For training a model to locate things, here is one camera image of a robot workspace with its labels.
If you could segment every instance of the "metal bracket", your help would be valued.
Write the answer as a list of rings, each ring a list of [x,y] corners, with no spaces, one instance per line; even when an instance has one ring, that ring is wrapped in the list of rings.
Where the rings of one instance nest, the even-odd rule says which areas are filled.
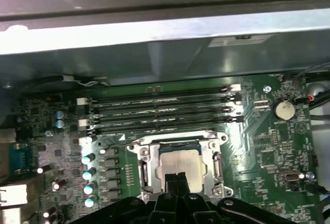
[[[200,137],[201,139],[189,139],[191,137]],[[206,174],[203,175],[203,192],[201,193],[211,198],[224,198],[234,194],[231,188],[224,186],[221,164],[220,146],[228,140],[229,137],[226,133],[203,130],[145,136],[132,142],[126,148],[128,151],[136,153],[138,160],[141,161],[139,165],[139,176],[142,188],[147,183],[153,189],[153,192],[157,193],[163,191],[161,180],[156,177],[155,173],[160,166],[160,146],[162,144],[198,141],[201,148],[202,161],[206,167]]]

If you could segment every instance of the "screw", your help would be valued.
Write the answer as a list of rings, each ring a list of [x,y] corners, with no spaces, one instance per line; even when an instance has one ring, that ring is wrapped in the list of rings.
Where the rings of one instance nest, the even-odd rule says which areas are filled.
[[[216,148],[216,143],[215,142],[210,142],[210,148]]]
[[[220,187],[216,187],[216,188],[214,188],[214,193],[220,195],[220,194],[222,193],[221,188],[220,188]]]
[[[191,200],[196,200],[198,198],[198,195],[196,195],[196,194],[190,194],[189,198]]]
[[[264,86],[264,87],[263,87],[263,91],[264,91],[266,94],[268,94],[268,93],[270,93],[270,91],[272,91],[272,87],[271,87],[271,86]]]
[[[232,206],[232,205],[234,205],[234,202],[231,201],[231,200],[225,200],[224,204],[227,205],[227,206]]]
[[[149,154],[149,150],[147,148],[141,148],[140,155],[147,156]]]

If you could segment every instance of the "chip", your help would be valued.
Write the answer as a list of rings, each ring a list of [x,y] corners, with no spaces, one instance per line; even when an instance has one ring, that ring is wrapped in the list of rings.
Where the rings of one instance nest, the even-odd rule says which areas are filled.
[[[79,170],[78,168],[73,169],[73,170],[71,171],[71,173],[72,173],[72,175],[75,176],[75,177],[80,176],[80,170]]]
[[[274,151],[264,151],[261,153],[261,160],[263,166],[275,165]]]
[[[55,150],[54,155],[55,156],[62,156],[62,150],[60,150],[60,149]]]
[[[162,189],[165,188],[165,174],[178,174],[184,171],[190,192],[199,193],[203,190],[203,175],[206,174],[206,167],[196,149],[162,153],[159,164],[157,177],[161,179]]]
[[[60,201],[66,201],[67,196],[66,195],[60,195]]]
[[[46,151],[46,145],[39,145],[38,146],[38,151],[39,152]]]

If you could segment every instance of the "electrolytic capacitor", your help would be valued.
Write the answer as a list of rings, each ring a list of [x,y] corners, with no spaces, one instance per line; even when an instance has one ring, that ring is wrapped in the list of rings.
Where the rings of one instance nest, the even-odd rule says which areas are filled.
[[[61,187],[65,186],[66,184],[67,184],[67,181],[65,179],[62,179],[58,182],[53,182],[52,183],[53,191],[57,191]]]
[[[44,165],[37,169],[37,173],[42,174],[50,170],[52,170],[52,167],[50,165]]]
[[[45,136],[46,137],[52,137],[53,136],[53,132],[51,130],[46,130],[45,131]]]
[[[94,155],[93,153],[90,153],[90,154],[84,156],[84,157],[81,159],[81,162],[82,162],[84,165],[87,165],[88,163],[92,162],[94,159],[95,159],[95,155]]]
[[[64,111],[57,111],[55,112],[55,118],[56,119],[63,119],[67,116],[67,113]]]
[[[57,220],[57,215],[51,215],[46,221],[45,224],[53,224]]]
[[[55,212],[56,212],[56,207],[55,207],[55,206],[50,207],[48,210],[46,210],[46,211],[43,213],[43,217],[48,218],[48,217],[50,217],[52,214],[54,214]]]
[[[95,167],[92,167],[87,171],[84,171],[84,173],[82,174],[82,178],[85,180],[90,180],[95,173],[96,173],[96,169]]]
[[[65,126],[65,123],[64,123],[64,121],[63,120],[57,120],[56,122],[55,122],[55,127],[56,128],[58,128],[58,129],[62,129],[62,128],[64,128],[64,126]]]
[[[96,202],[97,198],[95,195],[91,195],[89,196],[86,200],[85,200],[85,206],[88,208],[93,207],[94,203]]]
[[[90,182],[88,185],[84,187],[84,193],[86,195],[90,195],[93,193],[93,191],[96,189],[96,183],[95,182]]]

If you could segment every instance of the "capacitor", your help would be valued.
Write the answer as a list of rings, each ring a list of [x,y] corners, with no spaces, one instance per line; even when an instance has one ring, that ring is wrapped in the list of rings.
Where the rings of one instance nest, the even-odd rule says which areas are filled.
[[[90,154],[84,156],[84,157],[81,159],[81,162],[82,162],[84,165],[87,165],[88,163],[92,162],[94,159],[95,159],[95,155],[94,155],[93,153],[90,153]]]
[[[279,99],[273,106],[274,116],[279,120],[288,121],[295,115],[295,107],[288,99]]]
[[[57,111],[55,112],[55,118],[56,119],[63,119],[67,116],[67,113],[64,111]]]
[[[57,215],[51,215],[46,221],[45,224],[53,224],[57,220]]]
[[[53,132],[51,130],[46,130],[45,137],[51,137],[51,136],[53,136]]]
[[[96,169],[95,167],[92,167],[87,171],[84,171],[84,173],[82,174],[82,178],[85,180],[90,180],[95,173],[96,173]]]
[[[306,179],[308,180],[313,180],[315,178],[315,175],[311,172],[311,171],[308,171],[305,175]]]
[[[65,186],[66,184],[67,184],[67,181],[65,179],[62,179],[58,182],[53,182],[52,183],[53,191],[57,191],[61,187]]]
[[[48,217],[50,217],[51,215],[53,215],[55,212],[56,212],[56,207],[55,207],[55,206],[50,207],[48,210],[46,210],[46,211],[43,213],[43,217],[48,218]]]
[[[39,167],[37,169],[37,173],[42,174],[42,173],[45,173],[45,172],[50,171],[50,170],[52,170],[52,167],[50,165],[44,165],[44,166]]]
[[[58,129],[62,129],[64,126],[65,126],[65,123],[64,123],[63,120],[57,120],[55,122],[55,127],[58,128]]]
[[[88,208],[93,207],[94,203],[96,202],[97,198],[95,195],[91,195],[89,196],[86,200],[85,200],[85,206]]]
[[[304,179],[305,175],[303,173],[299,173],[299,179]]]
[[[86,195],[90,195],[93,193],[93,191],[96,189],[96,183],[95,182],[90,182],[88,185],[84,187],[84,193]]]

